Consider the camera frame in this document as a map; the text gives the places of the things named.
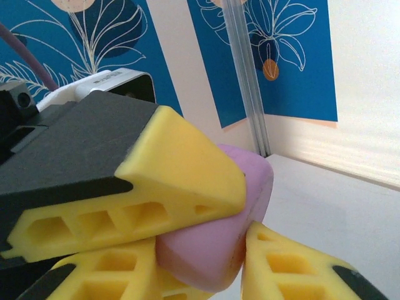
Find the cable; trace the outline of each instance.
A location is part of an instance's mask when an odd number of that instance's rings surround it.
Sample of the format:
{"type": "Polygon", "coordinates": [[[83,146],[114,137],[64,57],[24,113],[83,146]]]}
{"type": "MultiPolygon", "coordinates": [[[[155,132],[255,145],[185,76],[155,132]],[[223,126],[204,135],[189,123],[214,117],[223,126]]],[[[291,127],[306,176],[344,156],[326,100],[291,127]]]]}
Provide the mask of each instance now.
{"type": "Polygon", "coordinates": [[[28,48],[17,39],[11,32],[0,22],[0,38],[2,38],[14,51],[31,67],[32,71],[41,79],[43,84],[53,92],[58,88],[51,75],[41,65],[41,63],[33,56],[28,48]]]}

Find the yellow foam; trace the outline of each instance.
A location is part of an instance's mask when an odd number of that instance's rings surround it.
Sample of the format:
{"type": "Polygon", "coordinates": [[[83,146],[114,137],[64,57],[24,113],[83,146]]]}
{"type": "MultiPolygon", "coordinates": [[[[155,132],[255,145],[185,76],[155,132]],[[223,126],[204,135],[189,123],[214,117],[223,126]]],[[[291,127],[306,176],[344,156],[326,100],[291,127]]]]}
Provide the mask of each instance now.
{"type": "Polygon", "coordinates": [[[76,268],[46,300],[206,300],[156,264],[155,238],[83,252],[59,261],[76,268]]]}
{"type": "Polygon", "coordinates": [[[294,242],[259,222],[246,236],[242,300],[359,300],[334,272],[348,263],[294,242]]]}
{"type": "Polygon", "coordinates": [[[34,262],[128,243],[232,216],[246,198],[234,161],[166,106],[156,110],[115,176],[134,189],[24,211],[7,239],[13,249],[1,256],[34,262]]]}

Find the pink sponge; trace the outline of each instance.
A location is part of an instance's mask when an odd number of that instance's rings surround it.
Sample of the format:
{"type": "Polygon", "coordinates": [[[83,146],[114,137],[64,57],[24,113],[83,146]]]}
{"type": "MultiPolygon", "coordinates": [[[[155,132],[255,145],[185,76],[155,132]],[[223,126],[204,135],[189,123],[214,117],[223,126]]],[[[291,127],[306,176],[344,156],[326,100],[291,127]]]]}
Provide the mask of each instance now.
{"type": "Polygon", "coordinates": [[[156,238],[159,265],[183,283],[211,293],[226,289],[238,275],[246,253],[246,231],[253,221],[263,220],[274,177],[263,157],[232,146],[219,147],[246,175],[244,210],[156,238]]]}

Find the blue poster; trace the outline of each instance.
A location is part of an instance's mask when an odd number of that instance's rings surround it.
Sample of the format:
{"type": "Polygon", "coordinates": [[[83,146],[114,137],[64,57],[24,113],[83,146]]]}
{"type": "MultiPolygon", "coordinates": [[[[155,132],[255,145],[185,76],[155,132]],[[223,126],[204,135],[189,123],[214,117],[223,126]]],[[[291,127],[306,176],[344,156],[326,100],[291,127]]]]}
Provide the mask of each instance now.
{"type": "MultiPolygon", "coordinates": [[[[146,0],[14,0],[0,20],[37,57],[59,86],[99,71],[148,72],[159,104],[182,114],[146,0]]],[[[36,102],[48,90],[0,41],[0,82],[24,80],[36,102]]]]}
{"type": "MultiPolygon", "coordinates": [[[[238,80],[225,75],[236,72],[222,9],[217,0],[188,3],[219,118],[228,126],[244,108],[238,80]],[[225,85],[214,82],[220,76],[225,85]],[[227,86],[237,94],[226,94],[227,86]]],[[[243,0],[243,8],[264,112],[338,121],[328,1],[243,0]]]]}

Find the black plastic part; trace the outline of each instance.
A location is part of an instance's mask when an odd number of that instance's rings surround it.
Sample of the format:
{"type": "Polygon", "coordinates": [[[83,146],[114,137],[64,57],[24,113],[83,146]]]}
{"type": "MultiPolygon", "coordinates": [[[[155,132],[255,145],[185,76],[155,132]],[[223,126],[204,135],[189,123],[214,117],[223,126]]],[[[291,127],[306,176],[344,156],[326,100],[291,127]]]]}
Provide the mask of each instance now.
{"type": "Polygon", "coordinates": [[[48,272],[62,257],[0,270],[0,299],[15,300],[48,272]]]}
{"type": "Polygon", "coordinates": [[[6,149],[12,149],[34,130],[35,127],[32,126],[19,126],[12,132],[12,134],[9,134],[1,141],[1,146],[6,149]]]}
{"type": "Polygon", "coordinates": [[[46,300],[75,268],[74,264],[65,264],[57,269],[48,271],[22,293],[17,300],[46,300]]]}
{"type": "Polygon", "coordinates": [[[156,102],[154,95],[153,80],[147,74],[135,78],[133,81],[124,83],[114,89],[110,90],[111,93],[128,96],[131,98],[156,102]]]}
{"type": "Polygon", "coordinates": [[[332,267],[337,275],[357,294],[360,300],[389,300],[363,275],[342,266],[332,267]]]}
{"type": "Polygon", "coordinates": [[[63,105],[50,105],[40,114],[37,114],[32,119],[30,119],[27,125],[49,127],[57,122],[61,116],[65,115],[75,105],[76,102],[73,101],[67,102],[63,105]]]}
{"type": "Polygon", "coordinates": [[[0,140],[23,122],[18,107],[9,91],[0,91],[0,140]]]}
{"type": "Polygon", "coordinates": [[[36,139],[44,130],[46,126],[19,126],[14,130],[11,137],[11,152],[17,154],[23,148],[29,145],[33,139],[36,139]]]}
{"type": "Polygon", "coordinates": [[[14,153],[10,149],[0,145],[0,166],[13,156],[14,153]]]}
{"type": "Polygon", "coordinates": [[[157,108],[94,91],[57,121],[40,121],[48,129],[0,166],[0,251],[27,209],[130,191],[114,173],[157,108]]]}
{"type": "MultiPolygon", "coordinates": [[[[10,245],[7,243],[6,245],[4,245],[4,248],[5,248],[5,250],[9,250],[10,245]]],[[[9,258],[9,259],[4,259],[2,256],[0,256],[0,266],[2,267],[2,269],[3,268],[4,269],[14,268],[14,267],[21,266],[23,264],[26,264],[26,261],[21,256],[9,258]]]]}
{"type": "Polygon", "coordinates": [[[17,97],[18,105],[21,108],[27,108],[31,104],[31,97],[25,92],[22,92],[17,97]]]}

